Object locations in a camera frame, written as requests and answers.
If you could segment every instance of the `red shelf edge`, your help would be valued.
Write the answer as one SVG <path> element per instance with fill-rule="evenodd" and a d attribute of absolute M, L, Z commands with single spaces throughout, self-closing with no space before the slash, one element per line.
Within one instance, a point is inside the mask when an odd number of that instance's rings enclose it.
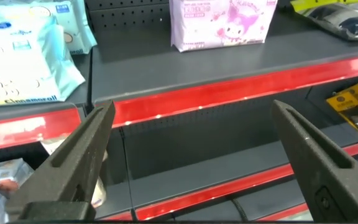
<path fill-rule="evenodd" d="M 80 123 L 77 108 L 0 120 L 0 148 L 70 134 Z"/>
<path fill-rule="evenodd" d="M 113 127 L 358 76 L 358 58 L 117 101 Z"/>
<path fill-rule="evenodd" d="M 112 215 L 110 217 L 102 218 L 101 220 L 122 220 L 122 221 L 132 221 L 131 212 L 122 212 L 117 215 Z"/>
<path fill-rule="evenodd" d="M 294 206 L 292 208 L 283 210 L 281 212 L 277 212 L 266 217 L 262 217 L 258 219 L 258 221 L 277 221 L 285 217 L 289 217 L 292 215 L 296 215 L 297 213 L 304 212 L 308 209 L 308 205 L 306 203 L 302 203 L 300 205 Z"/>
<path fill-rule="evenodd" d="M 344 147 L 350 155 L 358 154 L 358 143 Z M 150 220 L 151 218 L 166 215 L 168 213 L 181 210 L 199 203 L 207 202 L 218 197 L 233 194 L 241 190 L 250 189 L 258 185 L 266 184 L 274 180 L 293 175 L 290 164 L 276 167 L 270 170 L 249 175 L 231 182 L 220 184 L 204 190 L 199 190 L 190 194 L 182 195 L 170 200 L 166 200 L 146 207 L 138 208 L 135 212 L 139 220 Z"/>

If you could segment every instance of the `cable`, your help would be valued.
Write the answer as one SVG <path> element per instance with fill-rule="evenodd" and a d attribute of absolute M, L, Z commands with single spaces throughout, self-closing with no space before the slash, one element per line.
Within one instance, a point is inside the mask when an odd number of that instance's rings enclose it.
<path fill-rule="evenodd" d="M 245 213 L 244 209 L 242 209 L 242 206 L 241 206 L 240 203 L 237 201 L 237 199 L 231 198 L 230 200 L 231 200 L 231 202 L 234 204 L 234 206 L 236 207 L 237 211 L 239 211 L 241 220 L 242 220 L 243 222 L 247 222 L 247 221 L 248 221 L 247 214 Z"/>

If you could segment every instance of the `store shelf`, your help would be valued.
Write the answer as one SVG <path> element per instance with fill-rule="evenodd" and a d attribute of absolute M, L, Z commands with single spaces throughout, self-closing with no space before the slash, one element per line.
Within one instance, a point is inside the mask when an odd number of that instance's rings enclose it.
<path fill-rule="evenodd" d="M 108 158 L 102 163 L 100 178 L 107 198 L 96 209 L 96 218 L 102 220 L 131 220 L 131 193 L 127 179 L 124 145 L 116 129 L 112 131 L 106 148 Z"/>
<path fill-rule="evenodd" d="M 170 47 L 168 26 L 128 25 L 96 36 L 92 101 L 116 100 L 114 126 L 358 76 L 358 42 L 283 12 L 260 45 L 181 54 Z"/>
<path fill-rule="evenodd" d="M 343 121 L 332 122 L 306 100 L 309 92 L 305 88 L 123 127 L 137 218 L 148 220 L 291 175 L 270 118 L 273 99 L 293 105 L 337 144 L 358 154 L 358 139 Z"/>
<path fill-rule="evenodd" d="M 66 102 L 0 106 L 0 148 L 27 144 L 71 133 L 80 123 L 79 111 L 87 101 L 91 55 L 73 57 L 86 83 Z"/>
<path fill-rule="evenodd" d="M 265 185 L 259 190 L 245 191 L 241 196 L 233 196 L 245 211 L 249 220 L 276 221 L 307 210 L 305 199 L 296 180 L 284 180 L 275 185 Z M 180 221 L 240 221 L 239 212 L 229 198 L 223 202 L 199 209 L 189 209 L 174 213 L 175 220 Z"/>

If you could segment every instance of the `gray metal shelf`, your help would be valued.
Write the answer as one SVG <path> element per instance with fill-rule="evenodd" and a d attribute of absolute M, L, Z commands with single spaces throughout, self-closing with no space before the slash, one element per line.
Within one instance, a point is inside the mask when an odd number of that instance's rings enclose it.
<path fill-rule="evenodd" d="M 340 146 L 358 143 L 343 121 L 333 122 L 305 99 L 308 92 L 306 88 L 123 127 L 134 208 L 287 164 L 270 117 L 273 99 L 293 105 Z"/>
<path fill-rule="evenodd" d="M 140 19 L 141 23 L 143 17 L 150 17 L 151 9 L 145 10 L 145 15 L 136 13 L 144 7 L 90 12 L 95 26 L 106 25 L 95 28 L 98 46 L 93 54 L 92 102 L 137 98 L 358 57 L 358 42 L 338 39 L 287 12 L 276 13 L 265 44 L 181 54 L 170 46 L 168 19 L 150 27 L 128 22 Z M 147 7 L 160 12 L 168 4 Z M 167 13 L 156 16 L 166 17 Z M 124 22 L 125 26 L 114 27 Z"/>
<path fill-rule="evenodd" d="M 255 192 L 244 192 L 237 201 L 244 209 L 249 220 L 257 220 L 267 215 L 281 212 L 305 202 L 296 180 L 289 180 L 277 185 L 268 186 Z M 174 214 L 175 220 L 180 221 L 240 221 L 239 213 L 230 201 L 225 201 L 211 207 L 190 211 L 186 214 Z"/>
<path fill-rule="evenodd" d="M 51 111 L 63 110 L 74 107 L 79 107 L 79 110 L 83 111 L 82 107 L 85 106 L 88 99 L 87 96 L 88 84 L 90 80 L 91 54 L 74 55 L 73 60 L 86 81 L 85 83 L 80 85 L 65 102 L 0 106 L 0 120 L 18 118 L 33 114 L 48 113 Z"/>

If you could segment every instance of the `blue package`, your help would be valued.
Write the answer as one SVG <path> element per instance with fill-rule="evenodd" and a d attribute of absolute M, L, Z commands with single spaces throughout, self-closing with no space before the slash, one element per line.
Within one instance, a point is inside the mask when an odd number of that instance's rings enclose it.
<path fill-rule="evenodd" d="M 64 27 L 71 54 L 88 54 L 96 39 L 86 18 L 84 0 L 0 0 L 0 19 L 55 16 Z"/>
<path fill-rule="evenodd" d="M 65 101 L 84 81 L 54 17 L 0 20 L 0 105 Z"/>

